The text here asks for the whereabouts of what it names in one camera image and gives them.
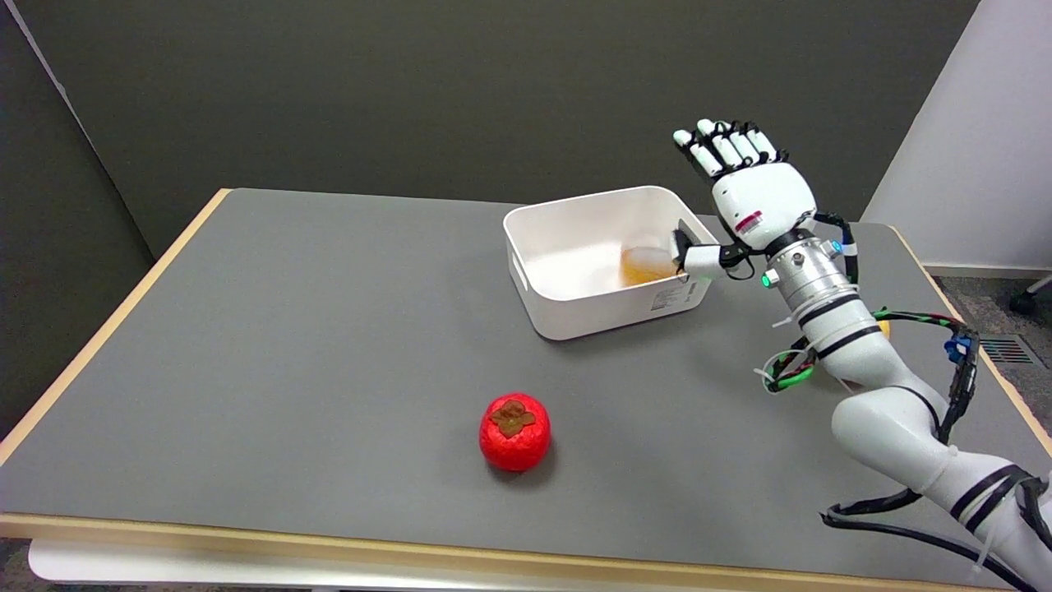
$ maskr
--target gray wall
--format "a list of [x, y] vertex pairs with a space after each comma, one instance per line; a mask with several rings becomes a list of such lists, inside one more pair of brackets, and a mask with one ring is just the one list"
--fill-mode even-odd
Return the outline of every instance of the gray wall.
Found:
[[105, 170], [0, 6], [0, 436], [145, 273]]
[[857, 218], [975, 0], [16, 0], [155, 253], [215, 190], [537, 202], [754, 119]]
[[1049, 23], [1049, 0], [983, 2], [873, 195], [864, 219], [923, 262], [1052, 269]]

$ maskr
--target yellow object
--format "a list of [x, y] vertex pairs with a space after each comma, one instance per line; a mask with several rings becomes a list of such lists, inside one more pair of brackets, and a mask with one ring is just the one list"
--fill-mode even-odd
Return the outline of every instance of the yellow object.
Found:
[[667, 250], [653, 246], [621, 249], [621, 281], [625, 285], [639, 285], [674, 274], [675, 265]]

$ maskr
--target robot finger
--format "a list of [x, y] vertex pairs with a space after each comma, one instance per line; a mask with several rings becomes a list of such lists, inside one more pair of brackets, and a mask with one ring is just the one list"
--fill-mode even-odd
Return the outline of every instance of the robot finger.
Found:
[[774, 149], [774, 144], [767, 139], [767, 136], [760, 130], [760, 127], [751, 121], [745, 124], [745, 137], [749, 139], [749, 142], [755, 146], [756, 151], [761, 155], [761, 162], [769, 162], [772, 160], [777, 160], [778, 150]]
[[712, 152], [704, 144], [695, 141], [694, 135], [690, 131], [680, 129], [672, 134], [672, 140], [681, 148], [689, 151], [710, 177], [714, 178], [724, 171], [723, 163], [712, 156]]
[[746, 138], [741, 128], [734, 125], [733, 130], [727, 136], [730, 143], [734, 144], [734, 148], [737, 152], [742, 155], [743, 160], [748, 160], [750, 164], [758, 164], [763, 162], [760, 158], [760, 151], [756, 149], [752, 142]]
[[707, 140], [716, 132], [716, 124], [713, 123], [711, 119], [699, 119], [697, 130], [701, 131], [702, 136], [705, 136], [705, 139]]
[[712, 147], [716, 148], [716, 152], [720, 154], [720, 158], [727, 164], [729, 168], [737, 168], [745, 164], [742, 159], [742, 155], [739, 154], [734, 144], [730, 143], [730, 140], [723, 136], [712, 137]]

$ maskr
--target floor vent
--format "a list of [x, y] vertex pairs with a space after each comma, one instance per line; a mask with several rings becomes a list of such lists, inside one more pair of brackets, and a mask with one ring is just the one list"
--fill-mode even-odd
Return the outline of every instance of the floor vent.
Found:
[[1018, 335], [979, 335], [983, 349], [996, 365], [1045, 368], [1034, 351]]

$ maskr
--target table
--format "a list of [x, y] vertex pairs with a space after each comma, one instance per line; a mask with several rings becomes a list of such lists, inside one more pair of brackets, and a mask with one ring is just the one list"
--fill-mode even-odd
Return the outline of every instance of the table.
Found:
[[[512, 207], [221, 191], [0, 447], [0, 533], [762, 591], [968, 583], [967, 560], [817, 520], [896, 488], [838, 451], [828, 377], [758, 388], [795, 338], [770, 328], [776, 295], [715, 282], [693, 312], [545, 342], [507, 275]], [[948, 310], [892, 229], [856, 234], [871, 307]], [[943, 338], [892, 341], [943, 387]], [[1048, 471], [985, 364], [955, 444]], [[509, 390], [555, 426], [515, 478], [473, 443]], [[895, 518], [964, 532], [927, 504]]]
[[[202, 552], [69, 540], [34, 540], [38, 576], [65, 584], [208, 584], [315, 590], [433, 592], [684, 592], [684, 588], [524, 577], [326, 559]], [[692, 589], [688, 592], [720, 592]]]

